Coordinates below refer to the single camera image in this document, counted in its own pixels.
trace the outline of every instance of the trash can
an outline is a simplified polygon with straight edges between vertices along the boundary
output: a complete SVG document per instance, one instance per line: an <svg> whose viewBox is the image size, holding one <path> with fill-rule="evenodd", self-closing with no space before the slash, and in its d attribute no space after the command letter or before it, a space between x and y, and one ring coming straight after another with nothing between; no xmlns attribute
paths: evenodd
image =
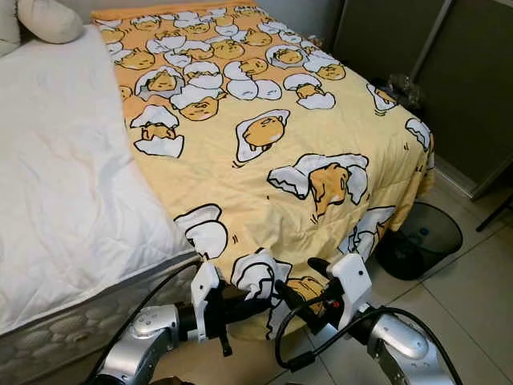
<svg viewBox="0 0 513 385"><path fill-rule="evenodd" d="M433 205L416 202L401 228L389 231L375 253L388 274L411 280L458 251L462 243L462 231L451 217Z"/></svg>

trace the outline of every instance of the cartoon egg yolk character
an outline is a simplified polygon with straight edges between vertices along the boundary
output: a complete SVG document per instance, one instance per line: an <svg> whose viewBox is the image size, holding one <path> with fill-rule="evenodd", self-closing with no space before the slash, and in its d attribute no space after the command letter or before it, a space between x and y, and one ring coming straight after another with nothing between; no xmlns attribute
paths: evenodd
<svg viewBox="0 0 513 385"><path fill-rule="evenodd" d="M287 286L301 295L304 301L318 297L324 289L322 285L312 277L303 277L301 279L291 278L287 281ZM322 302L311 305L310 309L312 309L315 314L320 314L323 309Z"/></svg>
<svg viewBox="0 0 513 385"><path fill-rule="evenodd" d="M283 30L281 33L285 36L296 36L296 33L291 30Z"/></svg>
<svg viewBox="0 0 513 385"><path fill-rule="evenodd" d="M240 70L246 75L258 75L267 70L268 64L259 58L247 59L240 63Z"/></svg>
<svg viewBox="0 0 513 385"><path fill-rule="evenodd" d="M308 55L311 55L312 52L314 51L317 51L318 48L317 47L314 47L314 46L307 46L307 47L303 47L303 50L308 54Z"/></svg>
<svg viewBox="0 0 513 385"><path fill-rule="evenodd" d="M152 140L153 136L169 139L176 138L175 131L172 128L166 127L162 123L148 124L146 126L143 126L142 129L142 138L144 140Z"/></svg>
<svg viewBox="0 0 513 385"><path fill-rule="evenodd" d="M214 49L214 55L220 59L235 59L244 54L244 48L230 39L212 43L212 48Z"/></svg>
<svg viewBox="0 0 513 385"><path fill-rule="evenodd" d="M268 15L262 18L262 22L264 24L267 24L268 22L277 22L277 19L275 19L273 16Z"/></svg>
<svg viewBox="0 0 513 385"><path fill-rule="evenodd" d="M196 24L194 26L186 26L184 28L189 34L204 34L208 30L210 30L210 24L207 22L201 22L200 24Z"/></svg>
<svg viewBox="0 0 513 385"><path fill-rule="evenodd" d="M121 92L121 98L123 100L126 100L133 95L131 88L127 86L119 86L119 92Z"/></svg>
<svg viewBox="0 0 513 385"><path fill-rule="evenodd" d="M240 9L239 14L243 14L244 16L253 16L254 14L262 14L261 10L258 10L254 6L246 6L244 9Z"/></svg>
<svg viewBox="0 0 513 385"><path fill-rule="evenodd" d="M155 34L155 37L158 40L162 40L164 38L175 38L177 36L180 36L180 32L177 30L163 30L162 32L157 32Z"/></svg>
<svg viewBox="0 0 513 385"><path fill-rule="evenodd" d="M160 71L147 82L147 89L150 91L171 91L176 88L176 79L167 71Z"/></svg>
<svg viewBox="0 0 513 385"><path fill-rule="evenodd" d="M117 43L125 36L122 30L102 30L102 39L106 44Z"/></svg>
<svg viewBox="0 0 513 385"><path fill-rule="evenodd" d="M299 51L290 50L289 48L285 48L282 50L278 50L274 53L274 58L276 60L280 60L285 64L296 64L299 63L303 59L303 55Z"/></svg>
<svg viewBox="0 0 513 385"><path fill-rule="evenodd" d="M116 60L116 63L121 67L129 68L131 70L143 70L155 64L155 56L149 52L135 49L124 58Z"/></svg>
<svg viewBox="0 0 513 385"><path fill-rule="evenodd" d="M207 96L198 103L191 103L188 106L180 110L180 114L189 120L201 121L212 118L219 108L219 99L226 96L225 93L221 92L217 98Z"/></svg>
<svg viewBox="0 0 513 385"><path fill-rule="evenodd" d="M376 95L379 96L380 98L382 98L385 103L396 103L396 100L391 97L390 95L388 95L386 92L380 90L379 88L376 88Z"/></svg>
<svg viewBox="0 0 513 385"><path fill-rule="evenodd" d="M197 72L188 72L185 75L185 77L187 78L187 80L190 80L190 79L199 78L200 76L216 76L216 75L217 74L214 74L209 71L203 71L203 72L197 71Z"/></svg>
<svg viewBox="0 0 513 385"><path fill-rule="evenodd" d="M319 68L317 74L323 79L340 80L345 78L345 69L341 64L329 64L326 67Z"/></svg>
<svg viewBox="0 0 513 385"><path fill-rule="evenodd" d="M257 147L267 151L273 143L280 140L284 133L285 126L281 116L266 116L251 123L242 137L249 144L251 151L255 151Z"/></svg>
<svg viewBox="0 0 513 385"><path fill-rule="evenodd" d="M137 30L158 30L160 20L147 20L144 22L134 22L133 24Z"/></svg>
<svg viewBox="0 0 513 385"><path fill-rule="evenodd" d="M296 94L299 99L306 99L315 94L325 95L325 92L319 86L314 86L313 84L302 84L297 87Z"/></svg>
<svg viewBox="0 0 513 385"><path fill-rule="evenodd" d="M200 48L191 48L190 50L186 50L184 53L193 59L205 60L211 58L214 55L214 49L210 47L208 51L203 51Z"/></svg>
<svg viewBox="0 0 513 385"><path fill-rule="evenodd" d="M309 175L317 216L326 213L328 205L340 205L346 195L349 172L338 163L328 164Z"/></svg>
<svg viewBox="0 0 513 385"><path fill-rule="evenodd" d="M233 24L233 17L229 14L224 14L220 18L216 19L216 25L218 26L231 26Z"/></svg>
<svg viewBox="0 0 513 385"><path fill-rule="evenodd" d="M253 28L249 28L242 42L244 44L248 44L249 46L262 47L270 44L272 40L273 38L269 34L254 30Z"/></svg>

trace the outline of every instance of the black cable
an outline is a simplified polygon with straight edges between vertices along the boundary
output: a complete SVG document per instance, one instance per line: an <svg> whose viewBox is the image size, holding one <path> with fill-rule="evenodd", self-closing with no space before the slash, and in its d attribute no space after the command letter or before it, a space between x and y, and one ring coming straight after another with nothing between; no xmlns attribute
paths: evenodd
<svg viewBox="0 0 513 385"><path fill-rule="evenodd" d="M276 356L276 361L277 361L278 365L280 365L284 369L290 369L290 365L288 363L286 363L285 361L283 361L283 359L281 358L281 340L283 339L283 334L285 334L285 329L287 328L290 321L292 320L292 318L294 318L296 316L297 313L299 313L304 308L306 308L310 305L313 305L314 303L321 302L323 300L324 300L324 298L319 296L319 297L312 298L306 302L303 302L299 306L296 306L295 308L293 308L286 315L286 317L283 318L283 321L281 321L280 327L278 328L278 332L276 333L275 344L274 344L274 355Z"/></svg>
<svg viewBox="0 0 513 385"><path fill-rule="evenodd" d="M283 358L281 357L281 351L280 351L281 341L279 341L278 338L279 339L283 338L283 334L285 332L285 328L290 323L290 320L299 311L301 311L303 308L305 308L307 306L310 306L312 303L316 303L316 302L319 302L319 301L322 301L321 297L316 297L316 298L314 298L314 299L312 299L310 301L302 303L300 306L298 306L298 307L294 308L292 311L290 311L290 313L287 314L287 316L284 318L283 322L280 324L280 328L278 329L278 333L277 333L277 340L276 340L276 346L275 346L275 355L276 355L276 360L277 360L278 364L281 367L283 367L285 369L291 369L290 361L284 362ZM308 356L308 355L310 357L318 356L320 353L322 353L323 351L325 351L326 349L331 347L338 339L340 339L345 334L347 334L351 328L355 327L357 324L359 324L360 322L363 322L364 320L366 320L368 318L376 317L376 316L381 315L381 314L400 314L400 315L403 315L403 316L409 318L413 322L417 323L424 330L424 332L427 334L429 339L433 342L433 344L440 351L440 355L442 356L443 360L445 361L445 363L447 365L447 369L449 369L450 375L453 377L454 381L456 382L456 385L463 385L463 382L460 379L459 374L456 371L456 368L454 367L454 364L450 360L450 357L447 354L445 348L443 347L443 345L440 342L440 340L438 340L436 335L433 333L433 331L428 327L428 325L426 325L420 318L418 318L416 315L410 313L409 311L406 311L406 310L403 310L403 309L394 308L394 307L380 307L379 309L374 309L374 310L371 310L371 311L368 311L368 312L362 314L362 316L360 316L359 318L353 320L347 326L345 326L344 328L339 330L332 338L330 338L328 341L324 342L322 345L320 345L313 352L310 351L310 352L307 352L306 354L303 354L301 356Z"/></svg>
<svg viewBox="0 0 513 385"><path fill-rule="evenodd" d="M165 279L162 280L162 282L156 286L155 289L153 289L146 297L144 297L143 301L135 308L134 311L131 312L131 314L128 316L127 320L124 322L124 324L118 329L118 331L115 332L115 334L112 336L111 340L103 350L102 355L99 357L98 361L96 361L95 366L87 376L86 381L84 384L87 384L90 382L96 374L99 371L99 368L102 366L103 361L111 351L112 347L118 342L119 338L123 334L123 332L127 329L127 327L131 324L131 322L134 320L135 316L146 306L146 304L153 298L153 296L160 290L162 287L171 281L176 275L184 271L185 269L196 266L199 267L201 265L201 261L191 261L186 263L185 265L182 265L180 268L174 270L171 274L169 274Z"/></svg>

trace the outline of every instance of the wall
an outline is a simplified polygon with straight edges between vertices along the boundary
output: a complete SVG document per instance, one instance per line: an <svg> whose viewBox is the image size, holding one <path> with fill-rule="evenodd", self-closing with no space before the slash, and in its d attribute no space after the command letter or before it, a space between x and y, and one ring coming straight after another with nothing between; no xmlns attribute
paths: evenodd
<svg viewBox="0 0 513 385"><path fill-rule="evenodd" d="M128 8L155 4L172 4L187 0L59 0L76 10L84 22L89 21L92 10ZM341 0L259 0L258 3L272 16L280 19L296 32L309 36L315 34L330 44L338 25Z"/></svg>

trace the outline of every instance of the white pillow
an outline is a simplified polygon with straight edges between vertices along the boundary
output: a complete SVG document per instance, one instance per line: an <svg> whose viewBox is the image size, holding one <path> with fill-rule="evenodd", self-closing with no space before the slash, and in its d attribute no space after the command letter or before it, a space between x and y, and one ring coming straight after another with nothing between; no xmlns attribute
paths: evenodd
<svg viewBox="0 0 513 385"><path fill-rule="evenodd" d="M0 56L19 46L19 27L16 0L0 0Z"/></svg>
<svg viewBox="0 0 513 385"><path fill-rule="evenodd" d="M55 0L18 0L18 17L30 32L49 43L68 43L83 30L77 13Z"/></svg>

